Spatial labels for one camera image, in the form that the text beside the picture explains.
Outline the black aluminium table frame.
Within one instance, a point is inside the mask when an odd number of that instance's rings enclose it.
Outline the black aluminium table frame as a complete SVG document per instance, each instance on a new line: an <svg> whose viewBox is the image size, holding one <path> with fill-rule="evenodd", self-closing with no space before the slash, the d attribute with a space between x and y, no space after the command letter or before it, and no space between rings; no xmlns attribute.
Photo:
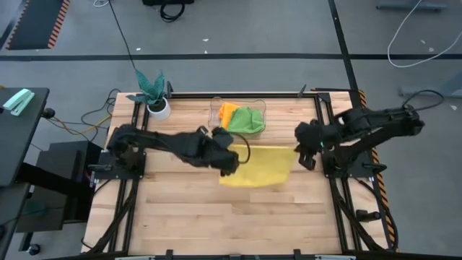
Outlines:
<svg viewBox="0 0 462 260"><path fill-rule="evenodd" d="M318 118L316 92L298 98L296 92L177 92L168 102L169 118L143 120L138 127L175 134L208 125L210 102L263 100L266 130L251 139L252 145L295 147L294 129L301 121ZM337 215L329 180L323 175L319 155L314 171L296 162L285 184L266 188L230 188L219 185L219 171L194 168L170 153L148 149L145 175L139 181L134 210L121 221L115 249L96 242L113 221L121 181L111 181L93 199L84 237L94 250L78 255L85 259L128 256L171 259L312 259L314 255L347 255L368 251L341 246Z"/></svg>

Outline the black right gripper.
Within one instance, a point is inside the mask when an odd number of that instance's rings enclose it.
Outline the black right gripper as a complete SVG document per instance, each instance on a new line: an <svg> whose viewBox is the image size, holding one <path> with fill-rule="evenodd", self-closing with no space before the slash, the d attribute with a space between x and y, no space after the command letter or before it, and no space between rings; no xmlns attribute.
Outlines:
<svg viewBox="0 0 462 260"><path fill-rule="evenodd" d="M323 135L326 125L319 124L317 120L310 123L300 122L295 128L295 138L298 142L295 151L299 153L298 163L308 170L316 165L315 156L323 149Z"/></svg>

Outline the yellow microfiber towel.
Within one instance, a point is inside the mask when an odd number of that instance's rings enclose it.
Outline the yellow microfiber towel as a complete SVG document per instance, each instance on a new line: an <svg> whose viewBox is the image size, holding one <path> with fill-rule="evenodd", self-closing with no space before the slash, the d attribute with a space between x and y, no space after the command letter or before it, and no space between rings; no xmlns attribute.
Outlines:
<svg viewBox="0 0 462 260"><path fill-rule="evenodd" d="M244 161L248 148L244 144L232 144L230 150ZM294 148L280 146L250 146L249 160L240 164L236 172L219 178L219 184L230 187L256 188L284 183L297 158Z"/></svg>

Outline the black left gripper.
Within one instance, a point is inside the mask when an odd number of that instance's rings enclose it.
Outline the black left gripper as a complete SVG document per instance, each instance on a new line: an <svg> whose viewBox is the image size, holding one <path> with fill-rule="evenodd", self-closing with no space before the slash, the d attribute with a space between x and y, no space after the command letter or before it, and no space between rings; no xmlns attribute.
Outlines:
<svg viewBox="0 0 462 260"><path fill-rule="evenodd" d="M212 130L206 139L206 163L210 168L220 169L220 176L230 176L240 165L238 155L228 149L233 138L221 127Z"/></svg>

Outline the grey desk foot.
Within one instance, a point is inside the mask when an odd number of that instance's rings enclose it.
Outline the grey desk foot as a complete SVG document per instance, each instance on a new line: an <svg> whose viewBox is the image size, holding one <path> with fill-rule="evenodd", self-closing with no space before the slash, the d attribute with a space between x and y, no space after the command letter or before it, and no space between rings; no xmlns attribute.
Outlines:
<svg viewBox="0 0 462 260"><path fill-rule="evenodd" d="M425 10L425 11L442 11L448 8L447 4L438 4L436 2L424 2L424 0L379 0L376 5L377 9L397 9L397 10Z"/></svg>
<svg viewBox="0 0 462 260"><path fill-rule="evenodd" d="M398 95L401 97L410 97L414 94L425 96L436 96L440 93L444 98L462 99L462 71L442 84L430 86L404 86L398 88Z"/></svg>

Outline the black cabinet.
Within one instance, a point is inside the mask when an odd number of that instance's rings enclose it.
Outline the black cabinet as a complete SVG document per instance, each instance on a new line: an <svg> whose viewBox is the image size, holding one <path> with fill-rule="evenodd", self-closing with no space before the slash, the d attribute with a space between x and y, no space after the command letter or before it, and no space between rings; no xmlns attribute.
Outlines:
<svg viewBox="0 0 462 260"><path fill-rule="evenodd" d="M24 162L16 181L33 185L34 191L16 231L54 231L65 224L86 222L95 189L89 166L98 163L101 150L88 141L53 143L39 153L35 165Z"/></svg>

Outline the black clamp knob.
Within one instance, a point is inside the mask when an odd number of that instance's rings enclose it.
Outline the black clamp knob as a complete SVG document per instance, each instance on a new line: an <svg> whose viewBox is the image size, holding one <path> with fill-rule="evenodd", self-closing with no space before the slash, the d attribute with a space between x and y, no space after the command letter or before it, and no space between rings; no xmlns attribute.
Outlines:
<svg viewBox="0 0 462 260"><path fill-rule="evenodd" d="M372 222L381 218L379 212L368 212L365 209L357 209L355 211L355 216L360 222Z"/></svg>

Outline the dark green microfiber towel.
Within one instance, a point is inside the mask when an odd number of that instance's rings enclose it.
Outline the dark green microfiber towel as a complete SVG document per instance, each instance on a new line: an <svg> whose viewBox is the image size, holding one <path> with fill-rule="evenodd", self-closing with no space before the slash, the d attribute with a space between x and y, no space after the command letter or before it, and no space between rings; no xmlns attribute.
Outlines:
<svg viewBox="0 0 462 260"><path fill-rule="evenodd" d="M249 107L239 107L233 113L227 125L227 130L239 134L255 134L266 128L263 116L259 110Z"/></svg>

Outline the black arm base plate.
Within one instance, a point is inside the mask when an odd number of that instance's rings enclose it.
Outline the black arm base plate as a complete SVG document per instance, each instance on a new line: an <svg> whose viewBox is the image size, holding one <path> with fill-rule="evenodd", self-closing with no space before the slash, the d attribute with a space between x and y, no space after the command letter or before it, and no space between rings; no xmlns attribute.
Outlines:
<svg viewBox="0 0 462 260"><path fill-rule="evenodd" d="M323 172L327 178L370 178L387 169L387 166L372 161L371 152L362 152L348 166L340 167L334 162L332 151L321 154Z"/></svg>
<svg viewBox="0 0 462 260"><path fill-rule="evenodd" d="M116 157L109 152L101 152L96 164L89 164L95 179L134 180L144 177L146 154L144 152L131 153Z"/></svg>

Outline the orange microfiber towel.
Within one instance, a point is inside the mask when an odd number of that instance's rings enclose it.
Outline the orange microfiber towel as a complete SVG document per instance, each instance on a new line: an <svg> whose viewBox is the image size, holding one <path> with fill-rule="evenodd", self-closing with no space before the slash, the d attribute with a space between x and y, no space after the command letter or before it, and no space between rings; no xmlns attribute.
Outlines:
<svg viewBox="0 0 462 260"><path fill-rule="evenodd" d="M239 108L239 105L233 103L223 103L219 109L219 119L221 120L220 126L227 129L233 113Z"/></svg>

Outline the mint green stapler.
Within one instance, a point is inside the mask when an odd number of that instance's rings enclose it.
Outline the mint green stapler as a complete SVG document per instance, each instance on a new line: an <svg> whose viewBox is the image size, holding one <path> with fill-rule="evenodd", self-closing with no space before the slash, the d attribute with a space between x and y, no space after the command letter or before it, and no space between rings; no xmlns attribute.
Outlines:
<svg viewBox="0 0 462 260"><path fill-rule="evenodd" d="M34 96L35 93L31 90L22 89L9 98L5 104L3 104L3 108L9 111L13 116L19 116Z"/></svg>

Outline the artificial plant in white pot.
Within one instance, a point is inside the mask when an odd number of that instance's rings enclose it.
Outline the artificial plant in white pot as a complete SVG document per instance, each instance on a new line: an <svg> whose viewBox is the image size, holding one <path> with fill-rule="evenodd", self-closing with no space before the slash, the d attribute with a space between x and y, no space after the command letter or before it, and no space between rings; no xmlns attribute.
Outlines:
<svg viewBox="0 0 462 260"><path fill-rule="evenodd" d="M135 103L143 103L148 112L155 120L163 121L171 114L170 104L166 98L167 88L165 75L160 72L154 82L150 82L145 75L135 70L136 78L139 83L140 93L136 95L127 95L126 97Z"/></svg>

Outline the black orange-striped floor mat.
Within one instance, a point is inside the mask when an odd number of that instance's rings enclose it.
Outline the black orange-striped floor mat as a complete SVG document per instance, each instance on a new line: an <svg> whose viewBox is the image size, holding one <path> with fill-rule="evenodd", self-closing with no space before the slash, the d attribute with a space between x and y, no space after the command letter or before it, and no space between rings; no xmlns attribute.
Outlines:
<svg viewBox="0 0 462 260"><path fill-rule="evenodd" d="M52 49L64 25L70 0L25 0L6 36L11 51Z"/></svg>

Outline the orange black hazard tape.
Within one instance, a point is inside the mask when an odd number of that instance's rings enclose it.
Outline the orange black hazard tape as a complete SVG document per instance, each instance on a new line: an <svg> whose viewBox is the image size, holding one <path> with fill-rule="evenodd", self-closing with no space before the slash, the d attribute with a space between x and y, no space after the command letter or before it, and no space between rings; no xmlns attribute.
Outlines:
<svg viewBox="0 0 462 260"><path fill-rule="evenodd" d="M363 108L365 108L367 106L367 101L366 101L366 97L365 97L365 94L362 90L359 90L359 98L360 98L360 102L361 102L361 105ZM378 152L377 152L377 149L376 147L373 147L371 149L371 155L372 155L372 161L376 164L378 164L380 161L379 161L379 157L378 157ZM389 246L391 247L391 250L392 252L396 253L398 252L399 253L399 249L398 249L398 228L396 227L396 224L394 222L394 219L393 217L391 216L391 212L390 212L390 208L389 208L389 203L388 203L388 197L387 197L387 194L386 194L386 190L385 190L385 184L384 184L384 181L383 181L383 176L381 173L376 173L375 174L375 177L374 177L375 181L373 181L373 183L376 183L374 184L375 186L377 186L377 193L378 193L378 198L379 198L379 203L380 203L380 208L383 209L384 213L385 213L385 217L384 217L384 221L385 221L385 225L386 225L386 235L387 235L387 239L389 240Z"/></svg>

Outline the black side desk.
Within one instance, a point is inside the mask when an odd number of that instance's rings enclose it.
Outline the black side desk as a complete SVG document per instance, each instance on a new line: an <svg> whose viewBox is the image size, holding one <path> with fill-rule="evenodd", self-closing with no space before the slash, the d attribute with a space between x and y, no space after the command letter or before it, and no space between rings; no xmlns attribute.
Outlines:
<svg viewBox="0 0 462 260"><path fill-rule="evenodd" d="M0 260L6 253L21 215L30 185L16 183L17 172L37 128L50 90L32 88L35 94L19 116L13 116L3 104L20 88L0 89Z"/></svg>

